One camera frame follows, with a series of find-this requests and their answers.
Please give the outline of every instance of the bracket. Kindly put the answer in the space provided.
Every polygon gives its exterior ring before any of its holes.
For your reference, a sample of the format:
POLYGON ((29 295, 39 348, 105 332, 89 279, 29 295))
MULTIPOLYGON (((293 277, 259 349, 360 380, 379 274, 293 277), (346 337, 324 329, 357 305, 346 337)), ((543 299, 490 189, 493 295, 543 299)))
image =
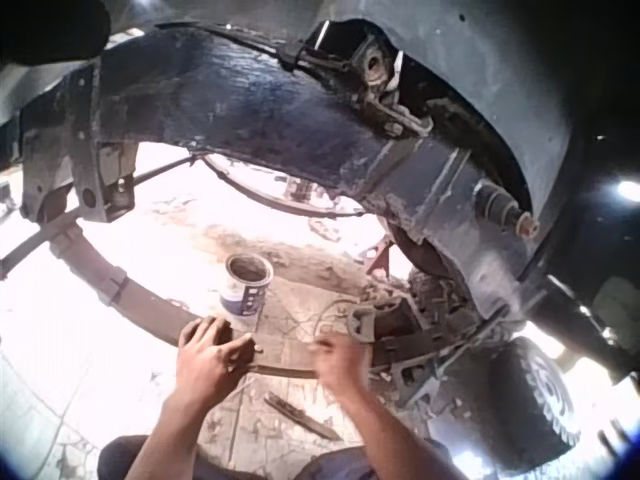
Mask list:
POLYGON ((70 75, 67 110, 74 116, 69 153, 80 213, 85 220, 108 223, 135 207, 133 171, 137 146, 96 141, 99 95, 100 60, 70 75))

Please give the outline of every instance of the nut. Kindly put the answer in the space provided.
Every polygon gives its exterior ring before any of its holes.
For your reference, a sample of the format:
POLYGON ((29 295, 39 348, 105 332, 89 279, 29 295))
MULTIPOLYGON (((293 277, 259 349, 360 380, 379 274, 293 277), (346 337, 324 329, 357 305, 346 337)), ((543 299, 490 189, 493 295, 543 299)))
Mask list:
POLYGON ((535 238, 539 231, 540 224, 529 212, 523 213, 516 223, 516 235, 526 240, 535 238))

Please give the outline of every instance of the metal part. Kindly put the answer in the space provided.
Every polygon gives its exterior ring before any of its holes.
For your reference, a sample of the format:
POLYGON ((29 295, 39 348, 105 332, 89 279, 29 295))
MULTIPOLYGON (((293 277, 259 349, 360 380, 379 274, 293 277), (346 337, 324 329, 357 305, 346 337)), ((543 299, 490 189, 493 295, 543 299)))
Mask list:
POLYGON ((7 213, 13 212, 17 206, 11 196, 11 185, 6 180, 0 180, 0 203, 7 208, 7 213))
POLYGON ((382 270, 385 277, 389 278, 389 250, 391 247, 393 247, 393 239, 389 234, 386 234, 373 247, 367 248, 360 254, 367 275, 371 275, 375 270, 382 270))
POLYGON ((314 187, 315 184, 313 182, 302 178, 289 177, 287 178, 285 197, 294 202, 308 203, 311 200, 314 187))
POLYGON ((16 114, 0 128, 0 171, 20 160, 21 137, 20 115, 16 114))
POLYGON ((378 300, 371 305, 355 305, 347 318, 349 335, 362 343, 411 335, 421 329, 422 325, 405 297, 378 300))
POLYGON ((137 144, 100 144, 97 110, 100 99, 100 61, 69 76, 69 153, 73 183, 85 220, 112 222, 135 207, 133 172, 137 144))
POLYGON ((483 182, 478 186, 476 207, 482 217, 526 240, 535 238, 540 230, 531 214, 521 210, 505 189, 493 183, 483 182))
POLYGON ((367 90, 380 96, 389 81, 389 55, 374 35, 367 35, 350 60, 367 90))
POLYGON ((297 423, 304 429, 309 430, 311 433, 315 433, 319 437, 331 440, 333 442, 339 442, 340 440, 342 440, 340 435, 338 435, 333 428, 327 427, 317 420, 314 420, 309 415, 307 415, 304 410, 300 410, 294 407, 289 402, 283 400, 271 391, 265 394, 264 402, 287 417, 289 420, 297 423))
POLYGON ((440 382, 445 370, 458 360, 469 348, 480 343, 507 314, 508 308, 506 306, 500 308, 491 318, 478 327, 453 353, 442 361, 436 357, 424 365, 423 373, 418 378, 415 378, 410 385, 407 385, 404 379, 404 369, 406 367, 402 364, 395 365, 391 372, 400 392, 400 398, 396 402, 396 405, 404 408, 425 395, 428 395, 429 399, 433 400, 440 388, 440 382))
POLYGON ((200 155, 199 157, 204 161, 204 164, 224 183, 232 186, 238 192, 242 193, 251 200, 254 200, 266 207, 273 208, 274 210, 288 213, 289 215, 298 215, 310 218, 360 217, 367 213, 365 210, 356 210, 354 212, 338 212, 335 209, 331 208, 316 207, 315 205, 300 203, 299 201, 289 201, 286 199, 274 197, 273 195, 261 192, 245 184, 242 180, 234 178, 231 173, 223 169, 223 167, 217 165, 207 155, 200 155))

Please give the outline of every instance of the bolt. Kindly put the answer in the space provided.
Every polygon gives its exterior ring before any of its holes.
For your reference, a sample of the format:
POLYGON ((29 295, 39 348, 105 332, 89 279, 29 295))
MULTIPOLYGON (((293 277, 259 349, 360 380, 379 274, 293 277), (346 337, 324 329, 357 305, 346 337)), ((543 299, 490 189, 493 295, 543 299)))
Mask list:
POLYGON ((529 212, 524 212, 516 223, 516 235, 525 240, 531 240, 538 235, 540 224, 529 212))
POLYGON ((384 124, 384 131, 391 137, 399 137, 403 130, 404 128, 399 123, 388 122, 384 124))

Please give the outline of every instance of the hand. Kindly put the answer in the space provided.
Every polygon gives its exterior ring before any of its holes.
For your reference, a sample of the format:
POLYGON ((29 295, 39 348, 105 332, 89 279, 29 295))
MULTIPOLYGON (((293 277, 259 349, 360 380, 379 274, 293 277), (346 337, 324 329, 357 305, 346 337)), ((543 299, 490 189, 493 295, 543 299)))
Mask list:
POLYGON ((198 413, 227 398, 253 359, 251 334, 222 344, 229 333, 223 318, 194 320, 180 333, 174 395, 198 413))
POLYGON ((371 349, 347 335, 320 337, 310 345, 320 384, 344 402, 367 390, 371 349))

